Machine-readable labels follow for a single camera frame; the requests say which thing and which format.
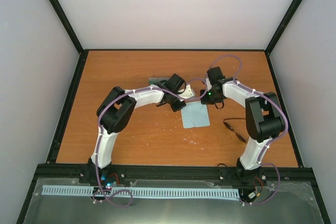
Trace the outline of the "light blue cleaning cloth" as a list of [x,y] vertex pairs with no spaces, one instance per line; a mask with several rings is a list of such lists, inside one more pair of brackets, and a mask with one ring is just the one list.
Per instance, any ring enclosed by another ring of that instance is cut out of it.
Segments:
[[207,106],[200,101],[187,103],[181,110],[181,116],[185,129],[210,126]]

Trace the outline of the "grey glasses case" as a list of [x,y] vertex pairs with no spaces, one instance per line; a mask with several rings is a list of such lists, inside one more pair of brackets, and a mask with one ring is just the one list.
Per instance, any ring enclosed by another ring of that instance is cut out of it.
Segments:
[[155,84],[158,82],[166,82],[168,81],[169,77],[150,77],[148,78],[149,85]]

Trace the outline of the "black sunglasses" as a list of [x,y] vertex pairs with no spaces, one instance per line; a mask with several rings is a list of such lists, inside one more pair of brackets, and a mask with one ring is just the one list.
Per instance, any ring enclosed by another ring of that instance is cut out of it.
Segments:
[[230,130],[231,132],[234,132],[236,137],[243,143],[247,143],[247,140],[241,135],[239,134],[230,124],[229,121],[232,120],[245,120],[245,118],[227,118],[227,119],[223,119],[223,125]]

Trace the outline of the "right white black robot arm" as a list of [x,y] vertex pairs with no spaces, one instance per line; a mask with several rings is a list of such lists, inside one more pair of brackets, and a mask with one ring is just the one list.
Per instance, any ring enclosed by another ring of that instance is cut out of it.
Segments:
[[220,67],[207,71],[207,89],[201,104],[224,107],[231,99],[245,108],[245,125],[249,135],[246,148],[237,160],[235,179],[246,184],[260,174],[261,163],[272,142],[288,131],[288,121],[280,108],[278,97],[273,92],[261,93],[253,90],[233,77],[223,75]]

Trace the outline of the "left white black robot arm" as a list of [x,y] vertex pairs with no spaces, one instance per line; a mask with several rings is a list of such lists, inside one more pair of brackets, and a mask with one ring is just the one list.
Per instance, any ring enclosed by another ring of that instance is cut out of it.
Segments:
[[91,170],[91,178],[97,183],[108,180],[111,155],[116,139],[129,123],[135,109],[155,104],[157,107],[170,105],[173,112],[186,106],[182,94],[189,85],[177,74],[166,81],[159,81],[147,87],[124,90],[114,87],[97,110],[98,136],[91,161],[95,167]]

